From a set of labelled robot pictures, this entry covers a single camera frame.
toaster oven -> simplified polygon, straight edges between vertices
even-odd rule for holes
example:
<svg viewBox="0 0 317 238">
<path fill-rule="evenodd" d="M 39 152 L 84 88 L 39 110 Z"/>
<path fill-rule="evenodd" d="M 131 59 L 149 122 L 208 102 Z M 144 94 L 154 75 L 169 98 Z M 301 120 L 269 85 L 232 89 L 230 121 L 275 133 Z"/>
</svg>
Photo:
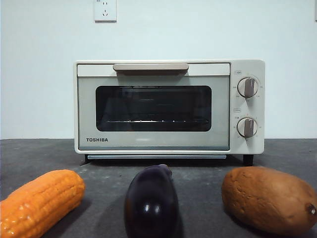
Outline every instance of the toaster oven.
<svg viewBox="0 0 317 238">
<path fill-rule="evenodd" d="M 225 158 L 264 150 L 264 62 L 81 60 L 75 151 L 86 159 Z"/>
</svg>

brown sweet potato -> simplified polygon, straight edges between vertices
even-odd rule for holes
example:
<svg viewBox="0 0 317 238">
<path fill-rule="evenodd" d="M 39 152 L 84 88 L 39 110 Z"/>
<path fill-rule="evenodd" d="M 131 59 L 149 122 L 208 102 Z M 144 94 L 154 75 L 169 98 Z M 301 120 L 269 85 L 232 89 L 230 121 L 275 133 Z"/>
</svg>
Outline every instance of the brown sweet potato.
<svg viewBox="0 0 317 238">
<path fill-rule="evenodd" d="M 264 167 L 231 170 L 222 183 L 225 209 L 241 222 L 298 236 L 317 222 L 317 194 L 300 178 Z"/>
</svg>

glass window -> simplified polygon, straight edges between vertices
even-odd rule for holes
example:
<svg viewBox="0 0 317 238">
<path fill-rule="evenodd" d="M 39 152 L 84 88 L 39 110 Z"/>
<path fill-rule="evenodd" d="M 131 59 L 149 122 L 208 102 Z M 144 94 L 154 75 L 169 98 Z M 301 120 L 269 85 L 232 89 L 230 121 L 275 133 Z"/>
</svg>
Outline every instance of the glass window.
<svg viewBox="0 0 317 238">
<path fill-rule="evenodd" d="M 208 131 L 208 86 L 100 86 L 96 89 L 100 131 Z"/>
</svg>

corn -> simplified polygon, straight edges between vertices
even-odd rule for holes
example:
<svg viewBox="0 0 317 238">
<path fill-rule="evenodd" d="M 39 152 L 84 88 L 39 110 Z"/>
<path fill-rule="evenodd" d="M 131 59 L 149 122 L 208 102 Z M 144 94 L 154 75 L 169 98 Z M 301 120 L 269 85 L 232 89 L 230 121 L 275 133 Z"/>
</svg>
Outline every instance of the corn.
<svg viewBox="0 0 317 238">
<path fill-rule="evenodd" d="M 85 191 L 71 170 L 55 170 L 21 186 L 0 203 L 2 238 L 39 238 L 77 207 Z"/>
</svg>

oven door handle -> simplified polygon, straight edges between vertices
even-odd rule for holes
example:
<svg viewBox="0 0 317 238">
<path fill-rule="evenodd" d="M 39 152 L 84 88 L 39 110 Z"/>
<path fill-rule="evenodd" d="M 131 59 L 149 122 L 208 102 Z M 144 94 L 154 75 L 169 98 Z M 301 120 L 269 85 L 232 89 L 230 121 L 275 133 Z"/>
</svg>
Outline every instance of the oven door handle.
<svg viewBox="0 0 317 238">
<path fill-rule="evenodd" d="M 188 67 L 187 63 L 116 63 L 113 65 L 113 69 L 117 72 L 148 70 L 187 71 Z"/>
</svg>

